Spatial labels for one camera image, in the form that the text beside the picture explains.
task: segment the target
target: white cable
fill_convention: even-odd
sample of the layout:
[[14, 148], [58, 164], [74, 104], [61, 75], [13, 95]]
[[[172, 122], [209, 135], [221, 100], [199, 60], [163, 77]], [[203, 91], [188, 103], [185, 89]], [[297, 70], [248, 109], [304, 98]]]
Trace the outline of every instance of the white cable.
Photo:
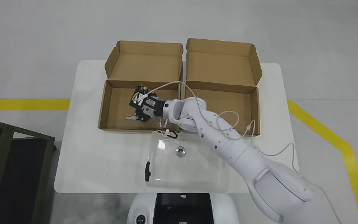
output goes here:
[[167, 124], [168, 124], [168, 119], [166, 119], [166, 121], [164, 122], [164, 128], [167, 128]]
[[291, 162], [292, 169], [293, 169], [298, 175], [300, 175], [300, 177], [301, 177], [302, 179], [304, 179], [304, 180], [307, 181], [308, 183], [312, 184], [313, 186], [317, 187], [318, 189], [320, 189], [320, 190], [323, 192], [324, 196], [327, 198], [327, 200], [328, 200], [328, 202], [329, 202], [329, 205], [331, 206], [331, 209], [333, 210], [333, 213], [334, 213], [335, 216], [336, 216], [336, 219], [337, 219], [338, 223], [339, 223], [339, 224], [342, 224], [340, 218], [339, 218], [338, 215], [337, 215], [336, 210], [335, 210], [334, 207], [333, 207], [333, 204], [332, 204], [331, 200], [329, 199], [327, 193], [323, 190], [323, 188], [322, 188], [321, 186], [319, 186], [319, 185], [317, 185], [317, 184], [314, 184], [314, 183], [312, 183], [311, 181], [307, 180], [300, 172], [298, 172], [298, 171], [296, 170], [296, 168], [295, 168], [295, 166], [294, 166], [294, 160], [295, 160], [295, 144], [293, 144], [293, 143], [288, 143], [288, 144], [286, 145], [286, 147], [285, 147], [283, 150], [281, 150], [280, 152], [278, 152], [278, 153], [276, 153], [276, 154], [269, 155], [269, 154], [266, 154], [266, 153], [262, 152], [261, 149], [260, 149], [258, 146], [255, 146], [255, 145], [253, 144], [253, 132], [254, 132], [254, 131], [255, 131], [255, 121], [253, 121], [253, 131], [252, 131], [252, 133], [251, 133], [251, 144], [252, 144], [252, 146], [253, 146], [254, 148], [258, 149], [258, 151], [259, 151], [260, 153], [262, 153], [263, 155], [265, 155], [265, 156], [277, 156], [277, 155], [283, 153], [283, 152], [288, 148], [288, 146], [289, 146], [290, 144], [292, 144], [292, 162]]
[[216, 128], [216, 127], [212, 126], [211, 123], [203, 116], [203, 114], [202, 114], [202, 112], [201, 112], [201, 108], [200, 108], [199, 102], [198, 102], [198, 100], [197, 100], [197, 97], [196, 97], [195, 93], [192, 91], [192, 89], [191, 89], [190, 87], [188, 87], [188, 85], [187, 85], [185, 82], [182, 82], [182, 81], [173, 81], [173, 82], [166, 83], [166, 84], [164, 84], [164, 85], [162, 85], [162, 86], [159, 86], [158, 88], [155, 88], [154, 90], [150, 90], [148, 93], [146, 93], [146, 94], [144, 94], [143, 96], [139, 97], [137, 100], [140, 101], [140, 100], [146, 98], [146, 97], [147, 97], [149, 94], [151, 94], [152, 92], [154, 92], [154, 91], [156, 91], [156, 90], [159, 90], [160, 88], [163, 88], [163, 87], [168, 86], [168, 85], [173, 84], [173, 83], [182, 83], [182, 84], [184, 84], [184, 85], [190, 90], [191, 94], [192, 94], [193, 97], [195, 98], [195, 101], [196, 101], [197, 107], [199, 108], [199, 113], [200, 113], [201, 117], [207, 122], [207, 124], [208, 124], [209, 126], [211, 126], [212, 128], [214, 128], [215, 130], [218, 130], [219, 132], [221, 132], [222, 135], [225, 136], [225, 133], [223, 133], [224, 131], [234, 128], [234, 127], [239, 123], [239, 115], [238, 115], [238, 113], [236, 113], [235, 111], [231, 111], [231, 110], [230, 110], [230, 111], [224, 111], [224, 112], [222, 112], [221, 114], [224, 114], [224, 113], [234, 113], [234, 114], [236, 114], [237, 120], [236, 120], [234, 126], [231, 126], [230, 128], [227, 128], [227, 129], [220, 129], [220, 128]]
[[245, 132], [244, 132], [244, 134], [243, 134], [242, 136], [240, 136], [240, 137], [238, 137], [238, 138], [229, 138], [229, 139], [234, 140], [234, 141], [237, 141], [237, 140], [240, 140], [240, 139], [242, 139], [243, 137], [245, 137], [246, 133], [251, 129], [251, 124], [252, 124], [252, 122], [254, 122], [254, 120], [251, 120], [250, 124], [249, 124], [248, 126], [246, 126], [246, 130], [245, 130]]

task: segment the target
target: table top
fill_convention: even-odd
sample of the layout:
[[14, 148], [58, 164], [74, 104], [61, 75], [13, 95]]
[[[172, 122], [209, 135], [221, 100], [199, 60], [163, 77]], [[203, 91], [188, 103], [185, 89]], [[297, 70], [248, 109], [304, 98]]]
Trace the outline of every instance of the table top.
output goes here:
[[[150, 134], [105, 132], [97, 128], [103, 85], [107, 79], [104, 64], [105, 60], [83, 60], [78, 64], [55, 190], [58, 193], [182, 192], [145, 184]], [[294, 138], [281, 68], [276, 63], [261, 63], [261, 68], [263, 75], [257, 85], [261, 135], [255, 137], [255, 143], [265, 153], [274, 154], [293, 143]], [[291, 166], [292, 150], [270, 159]], [[248, 192], [240, 174], [231, 167], [228, 192]]]

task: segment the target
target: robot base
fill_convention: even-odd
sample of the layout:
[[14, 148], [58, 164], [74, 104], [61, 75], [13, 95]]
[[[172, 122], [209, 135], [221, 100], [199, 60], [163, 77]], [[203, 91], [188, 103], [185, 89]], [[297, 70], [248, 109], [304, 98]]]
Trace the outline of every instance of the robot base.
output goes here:
[[129, 209], [127, 224], [236, 223], [236, 207], [228, 194], [140, 193]]

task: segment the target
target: circular button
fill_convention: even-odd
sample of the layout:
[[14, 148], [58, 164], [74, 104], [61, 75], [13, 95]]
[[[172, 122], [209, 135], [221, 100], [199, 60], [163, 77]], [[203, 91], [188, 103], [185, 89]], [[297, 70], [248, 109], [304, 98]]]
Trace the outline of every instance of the circular button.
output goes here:
[[136, 224], [145, 224], [145, 216], [140, 214], [137, 218], [136, 218]]

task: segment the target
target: wire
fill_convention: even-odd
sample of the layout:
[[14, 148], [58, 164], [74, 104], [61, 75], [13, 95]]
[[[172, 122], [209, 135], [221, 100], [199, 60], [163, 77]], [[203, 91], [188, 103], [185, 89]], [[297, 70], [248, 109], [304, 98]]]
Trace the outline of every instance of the wire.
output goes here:
[[160, 134], [162, 134], [162, 136], [164, 137], [170, 137], [170, 138], [173, 138], [173, 139], [176, 139], [178, 138], [178, 134], [174, 131], [174, 130], [169, 130], [168, 133], [173, 133], [174, 136], [171, 136], [170, 134], [167, 134], [167, 133], [163, 133], [163, 131], [161, 129], [158, 129], [157, 130]]
[[[234, 128], [234, 127], [239, 123], [239, 115], [238, 115], [238, 113], [236, 113], [235, 111], [228, 110], [228, 111], [224, 111], [224, 112], [222, 112], [222, 113], [220, 114], [220, 115], [225, 114], [225, 113], [233, 113], [233, 114], [235, 114], [235, 115], [237, 116], [237, 120], [236, 120], [234, 126], [231, 126], [230, 128], [227, 128], [227, 129], [220, 129], [219, 126], [218, 126], [218, 128], [212, 126], [211, 122], [208, 121], [208, 120], [203, 116], [203, 114], [202, 114], [202, 112], [201, 112], [200, 105], [199, 105], [199, 101], [197, 100], [197, 97], [196, 97], [195, 93], [193, 92], [193, 90], [192, 90], [190, 87], [188, 87], [188, 85], [187, 85], [185, 82], [182, 82], [182, 81], [173, 81], [173, 82], [166, 83], [166, 84], [164, 84], [164, 85], [162, 85], [162, 86], [159, 86], [158, 88], [155, 88], [154, 90], [150, 90], [149, 92], [147, 92], [147, 93], [144, 94], [143, 96], [139, 97], [139, 98], [138, 98], [138, 101], [140, 101], [140, 100], [146, 98], [146, 97], [147, 97], [149, 94], [151, 94], [152, 92], [154, 92], [154, 91], [156, 91], [156, 90], [159, 90], [160, 88], [163, 88], [163, 87], [168, 86], [168, 85], [173, 84], [173, 83], [181, 83], [181, 84], [184, 84], [184, 85], [189, 89], [189, 91], [191, 92], [191, 94], [192, 94], [193, 97], [195, 98], [195, 101], [196, 101], [197, 107], [199, 108], [199, 113], [200, 113], [201, 117], [207, 122], [207, 124], [208, 124], [209, 126], [211, 126], [212, 128], [214, 128], [215, 130], [218, 130], [223, 136], [225, 136], [225, 138], [229, 138], [229, 139], [231, 139], [231, 140], [239, 140], [239, 139], [242, 138], [242, 137], [240, 137], [240, 138], [238, 138], [238, 139], [233, 139], [233, 138], [227, 137], [227, 136], [225, 135], [225, 133], [223, 133], [223, 132], [226, 131], [226, 130], [230, 130], [230, 129]], [[219, 118], [221, 118], [220, 115], [218, 115], [218, 117], [217, 117], [217, 119], [216, 119], [216, 123], [217, 123], [217, 124], [219, 124], [218, 120], [219, 120]]]
[[333, 207], [333, 204], [332, 204], [331, 200], [329, 199], [327, 193], [323, 190], [323, 188], [322, 188], [321, 186], [319, 186], [319, 185], [317, 185], [317, 184], [315, 184], [315, 183], [313, 183], [313, 182], [307, 180], [300, 172], [298, 172], [298, 171], [296, 170], [296, 168], [295, 168], [295, 166], [294, 166], [294, 160], [295, 160], [295, 144], [293, 144], [293, 143], [288, 143], [288, 144], [286, 145], [286, 147], [285, 147], [283, 150], [281, 150], [280, 152], [275, 153], [275, 154], [272, 154], [272, 155], [269, 155], [269, 154], [266, 154], [266, 153], [262, 152], [261, 149], [260, 149], [258, 146], [255, 146], [255, 145], [254, 145], [254, 143], [253, 143], [253, 132], [254, 132], [254, 131], [255, 131], [255, 121], [253, 120], [253, 131], [252, 131], [252, 133], [251, 133], [251, 144], [252, 144], [252, 146], [253, 146], [254, 148], [256, 148], [260, 153], [262, 153], [262, 154], [265, 155], [265, 156], [270, 156], [270, 157], [271, 157], [271, 156], [277, 156], [277, 155], [283, 153], [283, 152], [288, 148], [288, 146], [292, 144], [292, 161], [291, 161], [292, 169], [293, 169], [302, 179], [304, 179], [304, 180], [307, 181], [308, 183], [312, 184], [313, 186], [317, 187], [318, 189], [320, 189], [320, 190], [323, 192], [324, 196], [325, 196], [326, 199], [328, 200], [329, 205], [331, 206], [331, 209], [333, 210], [333, 213], [334, 213], [335, 216], [336, 216], [336, 219], [337, 219], [338, 223], [339, 223], [339, 224], [342, 224], [340, 218], [339, 218], [338, 215], [337, 215], [336, 210], [335, 210], [334, 207]]

